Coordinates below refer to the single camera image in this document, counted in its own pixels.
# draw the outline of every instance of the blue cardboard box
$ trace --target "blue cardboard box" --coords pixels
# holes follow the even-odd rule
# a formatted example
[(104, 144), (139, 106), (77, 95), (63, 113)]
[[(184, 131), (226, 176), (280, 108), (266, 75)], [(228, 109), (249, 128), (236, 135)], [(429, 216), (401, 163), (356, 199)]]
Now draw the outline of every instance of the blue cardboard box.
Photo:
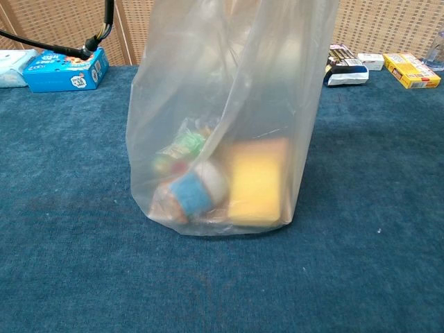
[(86, 60), (44, 51), (23, 72), (32, 92), (96, 89), (108, 70), (105, 50), (98, 48)]

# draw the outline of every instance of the wicker wall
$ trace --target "wicker wall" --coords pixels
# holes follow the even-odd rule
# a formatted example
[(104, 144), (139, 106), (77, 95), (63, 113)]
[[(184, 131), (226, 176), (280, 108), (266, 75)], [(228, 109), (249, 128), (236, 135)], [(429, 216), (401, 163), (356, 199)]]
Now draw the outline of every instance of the wicker wall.
[[(103, 45), (113, 65), (137, 64), (154, 0), (115, 1), (114, 29)], [(0, 28), (67, 46), (81, 46), (102, 16), (99, 0), (0, 0)], [(341, 0), (333, 42), (356, 53), (410, 51), (420, 57), (442, 25), (444, 0)], [(0, 37), (0, 49), (20, 47)]]
[(355, 53), (408, 51), (422, 57), (442, 25), (443, 0), (341, 0), (334, 41)]

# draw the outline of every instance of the translucent plastic bag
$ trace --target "translucent plastic bag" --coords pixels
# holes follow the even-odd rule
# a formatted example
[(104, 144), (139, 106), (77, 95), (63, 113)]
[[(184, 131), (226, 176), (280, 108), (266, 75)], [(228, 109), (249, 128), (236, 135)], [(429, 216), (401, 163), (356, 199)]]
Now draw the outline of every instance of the translucent plastic bag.
[(338, 0), (157, 0), (134, 78), (131, 190), (182, 234), (291, 222)]

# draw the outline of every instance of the yellow box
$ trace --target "yellow box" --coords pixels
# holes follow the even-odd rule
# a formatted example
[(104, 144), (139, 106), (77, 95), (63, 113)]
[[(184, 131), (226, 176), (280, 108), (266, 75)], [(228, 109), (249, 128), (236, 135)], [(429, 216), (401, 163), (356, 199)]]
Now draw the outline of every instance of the yellow box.
[(441, 81), (429, 67), (410, 53), (384, 54), (386, 68), (407, 89), (436, 88)]

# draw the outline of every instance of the plastic bottle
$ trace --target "plastic bottle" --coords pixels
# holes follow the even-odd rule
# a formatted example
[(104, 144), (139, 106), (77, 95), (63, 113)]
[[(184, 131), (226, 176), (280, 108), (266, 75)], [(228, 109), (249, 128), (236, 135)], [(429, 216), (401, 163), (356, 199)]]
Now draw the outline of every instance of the plastic bottle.
[(444, 70), (444, 26), (439, 31), (429, 53), (424, 58), (424, 63), (432, 71)]

